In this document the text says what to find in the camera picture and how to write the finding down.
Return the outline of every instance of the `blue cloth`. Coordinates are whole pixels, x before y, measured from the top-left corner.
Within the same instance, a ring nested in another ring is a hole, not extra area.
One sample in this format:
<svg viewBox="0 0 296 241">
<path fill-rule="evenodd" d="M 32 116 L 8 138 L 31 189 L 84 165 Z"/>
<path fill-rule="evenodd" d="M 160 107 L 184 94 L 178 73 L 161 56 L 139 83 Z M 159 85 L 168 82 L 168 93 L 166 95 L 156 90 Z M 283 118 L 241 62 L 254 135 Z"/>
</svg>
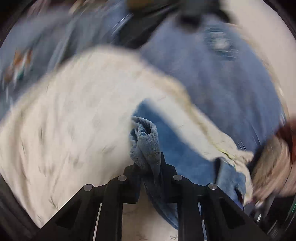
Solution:
<svg viewBox="0 0 296 241">
<path fill-rule="evenodd" d="M 151 167 L 153 177 L 144 175 L 144 186 L 153 206 L 168 223 L 178 228 L 177 205 L 163 201 L 156 182 L 160 170 L 160 152 L 163 152 L 166 163 L 173 165 L 179 175 L 204 186 L 216 181 L 217 185 L 242 207 L 236 194 L 236 189 L 242 196 L 246 193 L 246 177 L 242 173 L 237 173 L 234 167 L 220 158 L 217 160 L 221 164 L 216 177 L 214 162 L 204 159 L 183 143 L 147 100 L 138 106 L 134 115 L 137 117 L 132 117 L 135 128 L 130 133 L 133 144 L 130 157 L 145 173 Z"/>
<path fill-rule="evenodd" d="M 242 150 L 255 150 L 283 111 L 269 74 L 248 44 L 214 15 L 197 30 L 168 17 L 141 48 L 144 59 L 178 79 L 191 101 Z"/>
<path fill-rule="evenodd" d="M 45 73 L 93 46 L 113 43 L 128 18 L 125 2 L 110 0 L 91 11 L 69 14 L 58 8 L 18 22 L 0 48 L 0 120 Z M 8 82 L 5 76 L 16 50 L 21 54 L 31 50 L 32 58 L 17 81 Z"/>
</svg>

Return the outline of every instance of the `brown fabric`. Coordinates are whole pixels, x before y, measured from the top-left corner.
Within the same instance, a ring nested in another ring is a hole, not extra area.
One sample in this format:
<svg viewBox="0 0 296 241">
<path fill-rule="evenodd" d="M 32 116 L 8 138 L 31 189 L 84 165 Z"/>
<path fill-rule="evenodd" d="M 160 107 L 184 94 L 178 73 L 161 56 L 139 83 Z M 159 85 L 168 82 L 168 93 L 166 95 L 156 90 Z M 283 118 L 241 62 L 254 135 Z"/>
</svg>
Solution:
<svg viewBox="0 0 296 241">
<path fill-rule="evenodd" d="M 280 190 L 279 195 L 282 197 L 285 197 L 285 196 L 292 196 L 295 193 L 296 193 L 296 162 L 293 162 L 288 179 L 285 185 L 283 186 L 283 188 Z"/>
<path fill-rule="evenodd" d="M 51 0 L 37 0 L 28 10 L 27 16 L 38 15 L 48 10 Z"/>
<path fill-rule="evenodd" d="M 268 140 L 251 175 L 254 198 L 263 201 L 271 193 L 279 193 L 287 181 L 291 166 L 287 143 L 276 136 Z"/>
<path fill-rule="evenodd" d="M 289 146 L 291 161 L 296 161 L 296 119 L 292 119 L 281 127 L 277 132 L 277 137 L 285 140 Z"/>
<path fill-rule="evenodd" d="M 131 11 L 145 8 L 153 3 L 153 0 L 126 0 L 126 5 Z"/>
</svg>

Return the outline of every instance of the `gray cloth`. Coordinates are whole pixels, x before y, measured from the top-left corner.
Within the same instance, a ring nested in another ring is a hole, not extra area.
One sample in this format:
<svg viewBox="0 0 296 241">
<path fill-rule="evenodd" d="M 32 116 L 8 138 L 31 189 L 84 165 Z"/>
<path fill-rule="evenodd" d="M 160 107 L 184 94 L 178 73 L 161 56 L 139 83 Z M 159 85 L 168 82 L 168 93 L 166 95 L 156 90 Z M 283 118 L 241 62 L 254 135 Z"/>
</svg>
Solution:
<svg viewBox="0 0 296 241">
<path fill-rule="evenodd" d="M 135 128 L 130 133 L 130 157 L 143 172 L 152 170 L 153 176 L 158 177 L 161 153 L 156 126 L 141 117 L 132 116 L 132 121 Z"/>
</svg>

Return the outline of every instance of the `white fabric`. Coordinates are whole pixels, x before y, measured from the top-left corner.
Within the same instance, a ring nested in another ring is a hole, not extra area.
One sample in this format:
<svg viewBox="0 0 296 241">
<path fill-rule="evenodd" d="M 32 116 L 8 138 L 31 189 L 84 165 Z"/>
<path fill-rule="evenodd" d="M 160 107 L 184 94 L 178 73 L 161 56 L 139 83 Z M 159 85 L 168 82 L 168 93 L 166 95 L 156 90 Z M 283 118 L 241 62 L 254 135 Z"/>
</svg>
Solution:
<svg viewBox="0 0 296 241">
<path fill-rule="evenodd" d="M 106 184 L 133 163 L 131 115 L 145 98 L 182 141 L 209 160 L 224 156 L 243 172 L 246 199 L 251 198 L 244 164 L 252 153 L 238 151 L 230 137 L 191 105 L 176 80 L 147 66 L 135 53 L 99 47 L 34 85 L 1 123 L 0 172 L 39 227 L 83 185 Z M 146 211 L 130 212 L 125 205 L 124 218 L 127 213 L 129 222 L 150 227 L 134 230 L 130 223 L 127 240 L 175 237 L 176 230 L 149 205 L 149 218 L 142 216 Z"/>
<path fill-rule="evenodd" d="M 296 114 L 296 41 L 281 17 L 263 0 L 224 0 L 234 23 L 267 57 L 277 76 L 290 115 Z"/>
</svg>

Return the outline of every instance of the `crumpled cloth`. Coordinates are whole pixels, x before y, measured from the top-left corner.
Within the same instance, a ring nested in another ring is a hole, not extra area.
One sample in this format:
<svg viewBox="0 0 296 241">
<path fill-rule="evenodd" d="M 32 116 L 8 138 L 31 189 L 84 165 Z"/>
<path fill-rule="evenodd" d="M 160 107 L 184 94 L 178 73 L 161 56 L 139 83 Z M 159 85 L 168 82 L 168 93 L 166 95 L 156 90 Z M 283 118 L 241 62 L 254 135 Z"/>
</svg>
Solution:
<svg viewBox="0 0 296 241">
<path fill-rule="evenodd" d="M 157 212 L 174 228 L 178 228 L 177 205 L 164 202 L 157 182 L 160 173 L 161 151 L 164 153 L 166 163 L 173 165 L 179 175 L 200 185 L 216 183 L 242 208 L 246 194 L 246 176 L 237 172 L 225 158 L 208 161 L 201 157 L 176 136 L 154 108 L 147 100 L 138 106 L 134 113 L 137 116 L 132 116 L 134 128 L 129 137 L 132 142 L 130 157 L 143 171 L 147 195 Z M 154 123 L 159 127 L 159 137 Z M 215 176 L 214 165 L 216 161 L 220 165 L 217 176 Z"/>
<path fill-rule="evenodd" d="M 276 133 L 278 138 L 287 142 L 289 146 L 291 161 L 296 162 L 296 119 L 291 119 Z"/>
<path fill-rule="evenodd" d="M 160 146 L 155 124 L 141 117 L 132 116 L 135 128 L 130 133 L 131 159 L 144 172 L 151 170 L 154 177 L 160 173 Z"/>
<path fill-rule="evenodd" d="M 254 199 L 264 201 L 272 193 L 284 194 L 288 187 L 291 189 L 291 183 L 287 183 L 291 167 L 287 143 L 276 136 L 268 140 L 251 175 Z"/>
<path fill-rule="evenodd" d="M 198 30 L 169 16 L 140 51 L 178 79 L 191 101 L 241 150 L 255 152 L 278 128 L 283 110 L 268 71 L 214 15 L 203 16 Z"/>
</svg>

